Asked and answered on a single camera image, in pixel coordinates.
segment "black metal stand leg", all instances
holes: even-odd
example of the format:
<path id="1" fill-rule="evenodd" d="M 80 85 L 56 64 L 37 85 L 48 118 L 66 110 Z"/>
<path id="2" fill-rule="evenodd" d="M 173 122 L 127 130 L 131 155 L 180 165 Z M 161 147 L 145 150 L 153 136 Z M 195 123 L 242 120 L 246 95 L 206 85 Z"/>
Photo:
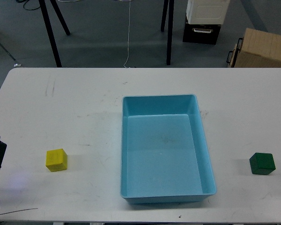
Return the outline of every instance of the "black metal stand leg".
<path id="1" fill-rule="evenodd" d="M 70 35 L 71 33 L 70 33 L 70 31 L 69 31 L 69 28 L 67 27 L 67 24 L 66 24 L 66 21 L 65 21 L 64 17 L 63 17 L 62 14 L 61 14 L 61 11 L 60 11 L 60 9 L 59 9 L 57 3 L 56 3 L 56 0 L 50 0 L 50 2 L 51 2 L 52 6 L 53 6 L 53 8 L 54 8 L 54 10 L 55 10 L 55 12 L 56 12 L 56 15 L 57 15 L 58 18 L 59 18 L 59 21 L 60 21 L 62 27 L 63 27 L 64 30 L 65 30 L 65 33 L 66 33 L 67 35 Z"/>
<path id="2" fill-rule="evenodd" d="M 167 18 L 168 4 L 169 4 L 169 0 L 164 0 L 164 2 L 163 2 L 163 17 L 161 19 L 161 27 L 160 27 L 161 32 L 164 32 L 165 19 Z"/>
<path id="3" fill-rule="evenodd" d="M 172 52 L 172 34 L 173 34 L 173 19 L 174 19 L 174 0 L 169 3 L 169 30 L 168 30 L 168 47 L 167 47 L 167 65 L 170 65 Z"/>
<path id="4" fill-rule="evenodd" d="M 49 37 L 49 40 L 50 40 L 51 48 L 52 48 L 52 51 L 53 51 L 53 55 L 54 55 L 54 58 L 55 58 L 56 66 L 62 67 L 61 61 L 60 61 L 60 58 L 59 58 L 59 54 L 58 54 L 58 50 L 57 50 L 57 46 L 56 46 L 56 43 L 55 43 L 52 27 L 51 27 L 51 24 L 50 24 L 50 19 L 49 19 L 47 7 L 46 7 L 46 4 L 45 4 L 45 0 L 38 0 L 38 2 L 39 2 L 39 5 L 41 7 L 41 10 L 42 10 L 42 14 L 43 14 L 45 26 L 46 26 L 46 29 L 47 29 L 48 37 Z"/>
<path id="5" fill-rule="evenodd" d="M 8 52 L 8 50 L 6 50 L 6 48 L 0 43 L 0 46 L 3 48 L 3 50 L 13 59 L 15 60 L 15 58 Z"/>

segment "yellow cube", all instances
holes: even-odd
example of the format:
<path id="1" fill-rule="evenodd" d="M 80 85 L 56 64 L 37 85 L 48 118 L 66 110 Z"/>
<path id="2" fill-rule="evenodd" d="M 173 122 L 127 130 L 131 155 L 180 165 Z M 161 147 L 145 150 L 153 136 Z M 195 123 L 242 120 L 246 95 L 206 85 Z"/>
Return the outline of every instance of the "yellow cube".
<path id="1" fill-rule="evenodd" d="M 63 149 L 47 151 L 46 167 L 51 171 L 60 171 L 67 169 L 67 154 Z"/>

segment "green cube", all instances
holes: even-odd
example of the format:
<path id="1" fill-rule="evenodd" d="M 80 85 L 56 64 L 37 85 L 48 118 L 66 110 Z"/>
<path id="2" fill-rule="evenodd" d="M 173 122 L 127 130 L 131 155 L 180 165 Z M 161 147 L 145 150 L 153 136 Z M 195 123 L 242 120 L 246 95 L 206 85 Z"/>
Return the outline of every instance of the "green cube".
<path id="1" fill-rule="evenodd" d="M 273 155 L 271 153 L 255 153 L 250 158 L 253 174 L 268 175 L 276 169 Z"/>

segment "black drawer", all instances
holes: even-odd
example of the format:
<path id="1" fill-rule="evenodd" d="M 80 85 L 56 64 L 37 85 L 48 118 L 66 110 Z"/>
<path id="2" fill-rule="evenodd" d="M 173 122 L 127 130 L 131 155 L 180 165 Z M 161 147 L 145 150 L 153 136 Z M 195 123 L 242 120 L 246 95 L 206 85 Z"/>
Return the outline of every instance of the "black drawer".
<path id="1" fill-rule="evenodd" d="M 198 25 L 185 22 L 183 42 L 215 45 L 219 37 L 221 25 Z"/>

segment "white cable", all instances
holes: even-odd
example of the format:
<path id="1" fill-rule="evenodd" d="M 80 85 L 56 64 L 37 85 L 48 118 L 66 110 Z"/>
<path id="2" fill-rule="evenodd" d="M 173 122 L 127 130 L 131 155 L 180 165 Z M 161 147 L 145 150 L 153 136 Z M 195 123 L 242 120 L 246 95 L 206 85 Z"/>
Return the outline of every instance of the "white cable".
<path id="1" fill-rule="evenodd" d="M 82 0 L 72 0 L 72 1 L 61 1 L 61 0 L 58 0 L 60 2 L 76 2 L 76 1 L 82 1 Z"/>
<path id="2" fill-rule="evenodd" d="M 130 34 L 130 6 L 131 6 L 131 1 L 132 0 L 129 0 L 129 26 L 128 26 L 128 48 L 127 48 L 127 51 L 128 51 L 128 56 L 127 56 L 127 59 L 126 59 L 126 62 L 124 63 L 124 67 L 127 68 L 125 65 L 126 63 L 128 62 L 128 59 L 129 59 L 129 34 Z"/>

